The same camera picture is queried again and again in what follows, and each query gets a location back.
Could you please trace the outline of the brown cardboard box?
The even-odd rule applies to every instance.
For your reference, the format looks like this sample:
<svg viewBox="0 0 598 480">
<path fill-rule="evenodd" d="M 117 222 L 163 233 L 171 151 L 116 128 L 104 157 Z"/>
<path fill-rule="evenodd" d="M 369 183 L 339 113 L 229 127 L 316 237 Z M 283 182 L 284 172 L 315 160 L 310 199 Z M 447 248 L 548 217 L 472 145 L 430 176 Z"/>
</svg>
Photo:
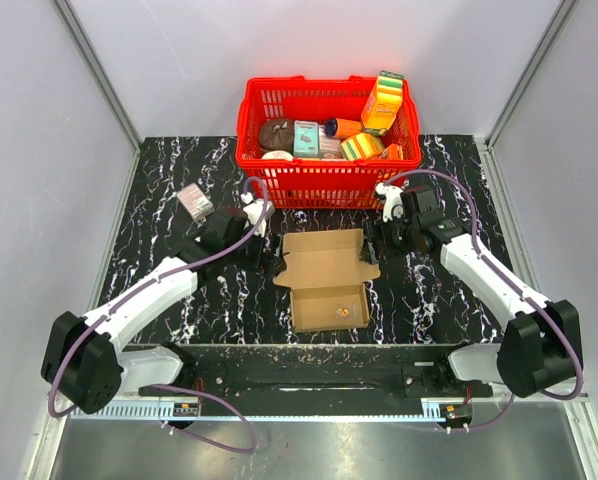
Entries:
<svg viewBox="0 0 598 480">
<path fill-rule="evenodd" d="M 290 290 L 291 317 L 297 333 L 365 328 L 370 310 L 365 284 L 380 276 L 378 265 L 359 260 L 361 229 L 289 233 L 283 236 L 287 270 L 273 279 Z M 337 305 L 355 305 L 357 319 L 335 321 Z"/>
</svg>

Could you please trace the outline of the small clear plastic bag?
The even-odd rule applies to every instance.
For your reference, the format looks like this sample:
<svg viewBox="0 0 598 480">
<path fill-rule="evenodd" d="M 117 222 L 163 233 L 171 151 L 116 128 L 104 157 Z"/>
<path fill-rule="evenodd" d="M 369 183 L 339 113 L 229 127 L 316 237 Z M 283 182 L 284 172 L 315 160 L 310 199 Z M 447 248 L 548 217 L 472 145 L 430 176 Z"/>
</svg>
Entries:
<svg viewBox="0 0 598 480">
<path fill-rule="evenodd" d="M 337 305 L 333 315 L 336 322 L 348 324 L 357 319 L 357 308 L 355 305 Z"/>
</svg>

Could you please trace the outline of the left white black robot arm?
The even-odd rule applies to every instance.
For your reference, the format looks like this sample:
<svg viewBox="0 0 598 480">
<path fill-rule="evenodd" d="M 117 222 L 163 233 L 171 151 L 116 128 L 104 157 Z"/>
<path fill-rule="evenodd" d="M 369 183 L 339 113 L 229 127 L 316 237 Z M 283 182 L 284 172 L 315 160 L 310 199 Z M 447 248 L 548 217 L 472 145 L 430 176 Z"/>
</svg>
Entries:
<svg viewBox="0 0 598 480">
<path fill-rule="evenodd" d="M 197 362 L 174 344 L 149 350 L 127 345 L 174 304 L 223 275 L 227 267 L 274 276 L 285 268 L 282 239 L 274 236 L 265 253 L 272 203 L 254 200 L 207 216 L 192 236 L 117 298 L 81 316 L 70 311 L 53 323 L 41 366 L 49 398 L 69 399 L 94 414 L 115 396 L 154 390 L 162 384 L 174 395 L 190 392 Z"/>
</svg>

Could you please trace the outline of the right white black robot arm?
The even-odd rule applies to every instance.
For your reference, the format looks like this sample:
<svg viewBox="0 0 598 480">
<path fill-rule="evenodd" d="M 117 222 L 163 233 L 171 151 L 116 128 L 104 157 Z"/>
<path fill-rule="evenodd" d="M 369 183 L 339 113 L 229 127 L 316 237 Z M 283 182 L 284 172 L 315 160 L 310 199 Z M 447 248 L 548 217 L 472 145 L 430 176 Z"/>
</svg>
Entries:
<svg viewBox="0 0 598 480">
<path fill-rule="evenodd" d="M 579 314 L 574 305 L 553 302 L 516 277 L 458 217 L 445 214 L 429 186 L 403 189 L 380 183 L 379 219 L 363 226 L 361 260 L 370 264 L 411 252 L 435 260 L 461 280 L 500 323 L 498 344 L 465 345 L 449 353 L 433 375 L 435 387 L 455 396 L 470 381 L 504 385 L 513 395 L 550 395 L 574 380 L 583 386 Z"/>
</svg>

